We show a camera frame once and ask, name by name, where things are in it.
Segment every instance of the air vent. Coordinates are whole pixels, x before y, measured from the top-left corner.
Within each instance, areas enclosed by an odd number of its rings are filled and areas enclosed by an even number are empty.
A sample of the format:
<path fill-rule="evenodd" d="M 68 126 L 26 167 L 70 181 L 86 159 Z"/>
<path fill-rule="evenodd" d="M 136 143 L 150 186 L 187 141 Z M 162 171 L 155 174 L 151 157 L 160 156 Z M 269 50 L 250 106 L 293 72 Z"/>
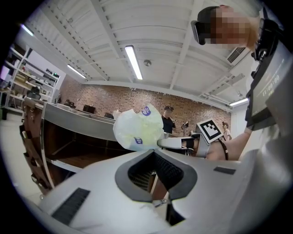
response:
<path fill-rule="evenodd" d="M 245 47 L 237 47 L 235 48 L 232 53 L 230 53 L 230 55 L 228 56 L 227 60 L 230 63 L 233 63 L 235 61 L 236 58 L 238 58 L 238 56 L 245 50 Z"/>

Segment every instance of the smoke detector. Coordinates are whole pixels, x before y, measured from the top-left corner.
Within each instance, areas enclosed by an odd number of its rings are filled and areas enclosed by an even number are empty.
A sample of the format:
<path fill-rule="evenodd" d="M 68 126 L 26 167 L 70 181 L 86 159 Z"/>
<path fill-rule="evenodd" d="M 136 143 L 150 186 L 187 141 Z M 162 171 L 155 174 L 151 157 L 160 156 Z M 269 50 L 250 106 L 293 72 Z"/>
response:
<path fill-rule="evenodd" d="M 145 64 L 145 66 L 149 67 L 151 66 L 152 62 L 148 59 L 146 59 L 145 61 L 143 61 L 143 63 Z"/>

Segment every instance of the black shirt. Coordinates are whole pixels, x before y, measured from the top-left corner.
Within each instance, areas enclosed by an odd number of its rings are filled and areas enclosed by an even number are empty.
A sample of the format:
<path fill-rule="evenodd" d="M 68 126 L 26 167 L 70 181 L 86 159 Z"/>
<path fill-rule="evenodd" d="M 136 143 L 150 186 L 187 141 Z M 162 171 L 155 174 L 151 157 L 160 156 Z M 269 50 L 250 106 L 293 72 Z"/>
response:
<path fill-rule="evenodd" d="M 175 128 L 175 123 L 172 122 L 172 120 L 170 118 L 165 118 L 164 116 L 162 116 L 162 120 L 163 120 L 163 124 L 164 124 L 164 132 L 166 133 L 172 133 L 172 128 Z"/>

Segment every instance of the metal shelving unit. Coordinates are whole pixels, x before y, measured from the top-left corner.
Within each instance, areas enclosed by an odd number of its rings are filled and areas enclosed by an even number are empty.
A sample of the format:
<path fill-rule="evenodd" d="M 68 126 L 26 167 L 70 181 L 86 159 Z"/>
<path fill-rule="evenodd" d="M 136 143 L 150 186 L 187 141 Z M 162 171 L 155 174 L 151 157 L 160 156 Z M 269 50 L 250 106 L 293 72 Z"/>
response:
<path fill-rule="evenodd" d="M 7 97 L 5 101 L 5 108 L 7 110 L 23 113 L 22 110 L 19 110 L 18 108 L 12 108 L 10 107 L 11 99 L 13 99 L 14 105 L 15 101 L 24 101 L 23 98 L 14 95 L 13 90 L 15 86 L 19 86 L 23 88 L 24 90 L 31 90 L 32 87 L 40 87 L 40 96 L 41 99 L 47 100 L 47 102 L 51 101 L 51 96 L 54 92 L 54 87 L 56 86 L 56 83 L 58 81 L 58 78 L 49 74 L 48 72 L 44 71 L 43 69 L 39 68 L 38 66 L 32 64 L 27 56 L 30 51 L 30 48 L 28 48 L 25 52 L 25 55 L 22 56 L 19 52 L 17 52 L 14 48 L 10 48 L 10 51 L 20 60 L 20 63 L 15 66 L 8 61 L 5 61 L 5 64 L 9 67 L 14 69 L 13 76 L 11 78 L 11 85 L 10 90 L 7 92 Z M 27 81 L 25 83 L 20 82 L 19 80 L 16 80 L 17 74 L 20 74 L 21 76 L 25 76 L 27 78 Z"/>

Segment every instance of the man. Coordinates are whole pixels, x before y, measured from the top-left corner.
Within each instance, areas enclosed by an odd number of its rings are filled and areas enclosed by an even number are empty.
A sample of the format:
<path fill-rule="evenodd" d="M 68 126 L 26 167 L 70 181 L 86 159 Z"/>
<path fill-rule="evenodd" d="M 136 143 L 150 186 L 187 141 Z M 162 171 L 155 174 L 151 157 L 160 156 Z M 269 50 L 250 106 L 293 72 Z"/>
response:
<path fill-rule="evenodd" d="M 228 45 L 228 47 L 247 47 L 254 51 L 254 44 L 258 39 L 258 29 L 260 19 L 268 18 L 275 21 L 280 29 L 282 25 L 279 20 L 266 8 L 260 11 L 258 17 L 246 17 L 233 10 L 232 7 L 221 5 L 211 6 L 201 10 L 198 14 L 198 21 L 210 24 L 211 42 L 216 44 Z M 258 62 L 255 62 L 251 70 L 255 71 Z M 252 77 L 248 75 L 246 87 L 250 89 Z M 228 150 L 229 160 L 238 160 L 240 155 L 244 155 L 252 149 L 260 149 L 267 141 L 278 136 L 277 126 L 271 126 L 255 131 L 253 134 L 248 128 L 243 134 L 230 140 L 224 141 Z M 198 149 L 198 141 L 194 142 L 195 153 Z M 219 142 L 213 142 L 209 148 L 207 159 L 209 160 L 225 160 L 224 149 Z"/>
<path fill-rule="evenodd" d="M 170 106 L 166 106 L 164 109 L 164 114 L 162 115 L 162 120 L 164 124 L 164 132 L 171 133 L 173 128 L 176 128 L 174 120 L 171 118 L 171 114 L 173 112 L 174 108 Z"/>
<path fill-rule="evenodd" d="M 223 140 L 224 141 L 229 141 L 232 139 L 232 136 L 231 136 L 231 133 L 230 133 L 230 130 L 228 129 L 229 125 L 228 123 L 226 122 L 223 122 L 223 129 L 224 129 L 224 138 Z"/>

